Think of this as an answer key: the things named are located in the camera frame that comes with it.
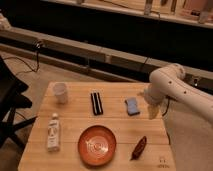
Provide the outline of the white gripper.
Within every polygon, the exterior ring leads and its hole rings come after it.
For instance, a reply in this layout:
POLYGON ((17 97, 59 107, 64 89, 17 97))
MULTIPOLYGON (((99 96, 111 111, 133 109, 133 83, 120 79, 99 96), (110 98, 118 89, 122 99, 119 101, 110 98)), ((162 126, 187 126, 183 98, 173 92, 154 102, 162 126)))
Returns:
POLYGON ((145 102, 148 104, 148 114, 149 119, 153 120, 157 117, 159 113, 159 102, 155 98, 153 98, 148 92, 142 92, 142 97, 145 102))

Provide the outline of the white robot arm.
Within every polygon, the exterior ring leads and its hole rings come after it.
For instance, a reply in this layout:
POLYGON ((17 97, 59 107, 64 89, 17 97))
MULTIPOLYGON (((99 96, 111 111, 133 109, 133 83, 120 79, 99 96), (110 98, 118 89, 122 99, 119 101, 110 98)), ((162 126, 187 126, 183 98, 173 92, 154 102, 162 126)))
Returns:
POLYGON ((157 106, 170 96, 213 125, 213 95, 185 83, 185 75, 185 69, 177 63, 155 69, 149 75, 150 84, 143 90, 144 100, 151 106, 157 106))

